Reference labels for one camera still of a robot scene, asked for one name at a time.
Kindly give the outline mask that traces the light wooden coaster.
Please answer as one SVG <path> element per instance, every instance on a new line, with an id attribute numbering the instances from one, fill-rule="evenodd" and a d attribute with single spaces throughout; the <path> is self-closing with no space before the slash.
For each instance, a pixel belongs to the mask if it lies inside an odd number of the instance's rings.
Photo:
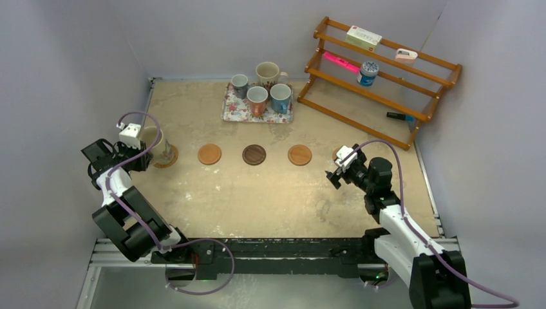
<path id="1" fill-rule="evenodd" d="M 203 145 L 197 154 L 199 162 L 204 165 L 212 165 L 221 158 L 221 148 L 216 144 Z"/>

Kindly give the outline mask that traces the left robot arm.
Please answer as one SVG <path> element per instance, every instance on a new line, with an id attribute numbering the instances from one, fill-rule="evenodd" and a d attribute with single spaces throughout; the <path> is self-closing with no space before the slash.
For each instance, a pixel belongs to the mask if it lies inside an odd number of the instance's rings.
<path id="1" fill-rule="evenodd" d="M 132 184 L 130 172 L 144 172 L 153 155 L 146 144 L 133 149 L 101 138 L 81 150 L 89 160 L 91 184 L 103 195 L 102 206 L 93 221 L 128 260 L 135 262 L 152 251 L 166 254 L 175 263 L 185 263 L 192 246 L 180 229 L 166 223 L 142 193 Z"/>

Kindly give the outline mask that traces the dark wooden coaster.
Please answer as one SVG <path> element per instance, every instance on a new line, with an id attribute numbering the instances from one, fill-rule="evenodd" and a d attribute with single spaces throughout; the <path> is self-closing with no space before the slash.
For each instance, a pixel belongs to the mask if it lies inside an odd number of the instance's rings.
<path id="1" fill-rule="evenodd" d="M 266 150 L 258 145 L 248 145 L 242 152 L 243 161 L 249 165 L 259 165 L 266 159 Z"/>

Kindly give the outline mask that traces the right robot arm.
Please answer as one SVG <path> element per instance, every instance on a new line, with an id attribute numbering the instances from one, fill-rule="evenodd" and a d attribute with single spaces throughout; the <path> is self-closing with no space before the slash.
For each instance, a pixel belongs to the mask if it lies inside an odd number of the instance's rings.
<path id="1" fill-rule="evenodd" d="M 464 258 L 415 226 L 392 189 L 392 164 L 379 157 L 367 161 L 362 151 L 346 145 L 337 150 L 334 163 L 337 169 L 327 179 L 336 189 L 342 181 L 360 188 L 366 211 L 382 227 L 365 232 L 363 257 L 387 262 L 408 287 L 414 308 L 470 308 L 468 284 L 450 272 L 465 274 Z"/>

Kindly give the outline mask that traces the tall beige mug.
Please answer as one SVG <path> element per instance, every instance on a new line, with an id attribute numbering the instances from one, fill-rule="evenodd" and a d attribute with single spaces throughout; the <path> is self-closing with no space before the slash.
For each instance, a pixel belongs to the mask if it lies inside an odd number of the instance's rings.
<path id="1" fill-rule="evenodd" d="M 274 62 L 262 62 L 256 66 L 256 75 L 258 84 L 270 90 L 276 84 L 288 84 L 290 75 L 280 70 L 279 66 Z"/>

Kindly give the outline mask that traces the orange coaster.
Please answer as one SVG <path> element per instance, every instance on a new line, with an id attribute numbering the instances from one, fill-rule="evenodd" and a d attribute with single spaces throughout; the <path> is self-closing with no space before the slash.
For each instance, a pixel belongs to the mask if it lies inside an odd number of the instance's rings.
<path id="1" fill-rule="evenodd" d="M 311 150 L 302 144 L 293 145 L 288 150 L 288 159 L 289 161 L 297 166 L 303 166 L 308 164 L 312 159 Z"/>

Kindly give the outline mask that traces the beige mug with pattern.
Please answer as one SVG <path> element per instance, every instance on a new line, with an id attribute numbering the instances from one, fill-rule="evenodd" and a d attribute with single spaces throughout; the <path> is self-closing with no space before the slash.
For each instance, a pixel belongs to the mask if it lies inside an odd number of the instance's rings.
<path id="1" fill-rule="evenodd" d="M 171 144 L 167 137 L 164 135 L 163 131 L 160 129 L 159 138 L 158 141 L 155 142 L 155 138 L 157 135 L 158 128 L 155 126 L 148 126 L 143 128 L 140 132 L 140 139 L 146 143 L 147 147 L 151 146 L 151 150 L 149 151 L 151 154 L 155 151 L 163 151 L 165 149 L 166 144 Z"/>

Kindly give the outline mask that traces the woven rattan coaster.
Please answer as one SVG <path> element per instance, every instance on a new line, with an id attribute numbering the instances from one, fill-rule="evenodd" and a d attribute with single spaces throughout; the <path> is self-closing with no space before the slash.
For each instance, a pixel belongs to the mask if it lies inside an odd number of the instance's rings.
<path id="1" fill-rule="evenodd" d="M 340 149 L 341 149 L 341 146 L 340 146 L 340 147 L 337 147 L 337 148 L 333 151 L 333 153 L 332 153 L 332 160 L 333 160 L 333 161 L 336 161 L 336 160 L 339 158 L 339 157 L 338 157 L 338 152 L 339 152 Z"/>
<path id="2" fill-rule="evenodd" d="M 171 144 L 166 144 L 163 151 L 153 152 L 153 166 L 156 168 L 168 168 L 172 166 L 177 159 L 178 149 Z"/>

